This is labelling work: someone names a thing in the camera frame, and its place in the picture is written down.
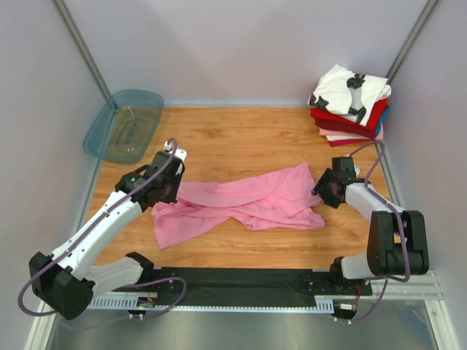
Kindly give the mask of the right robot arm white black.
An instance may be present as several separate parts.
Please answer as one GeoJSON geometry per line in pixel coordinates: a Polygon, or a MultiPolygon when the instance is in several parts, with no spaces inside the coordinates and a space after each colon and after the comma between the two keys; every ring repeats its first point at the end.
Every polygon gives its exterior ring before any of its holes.
{"type": "Polygon", "coordinates": [[[369,182],[357,176],[352,157],[334,157],[312,190],[334,209],[347,204],[368,220],[366,251],[338,257],[328,284],[343,295],[356,279],[392,279],[407,282],[429,269],[425,218],[420,211],[407,211],[382,197],[369,182]]]}

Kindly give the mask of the pink t shirt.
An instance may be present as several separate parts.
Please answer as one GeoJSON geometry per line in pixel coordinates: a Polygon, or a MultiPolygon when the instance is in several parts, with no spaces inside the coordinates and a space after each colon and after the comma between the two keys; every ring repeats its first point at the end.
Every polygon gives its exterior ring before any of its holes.
{"type": "Polygon", "coordinates": [[[183,182],[176,203],[152,210],[160,248],[181,244],[230,218],[249,230],[314,230],[325,220],[314,212],[321,200],[312,194],[307,163],[232,182],[183,182]]]}

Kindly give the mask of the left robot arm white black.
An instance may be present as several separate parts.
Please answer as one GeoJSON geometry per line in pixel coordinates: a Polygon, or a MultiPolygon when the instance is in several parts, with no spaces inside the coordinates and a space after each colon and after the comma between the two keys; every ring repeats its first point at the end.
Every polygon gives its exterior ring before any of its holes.
{"type": "Polygon", "coordinates": [[[66,320],[76,319],[101,295],[120,288],[146,292],[157,284],[153,263],[137,252],[95,265],[96,258],[130,223],[157,203],[175,203],[184,149],[157,152],[149,165],[123,175],[104,205],[68,241],[29,261],[32,292],[66,320]]]}

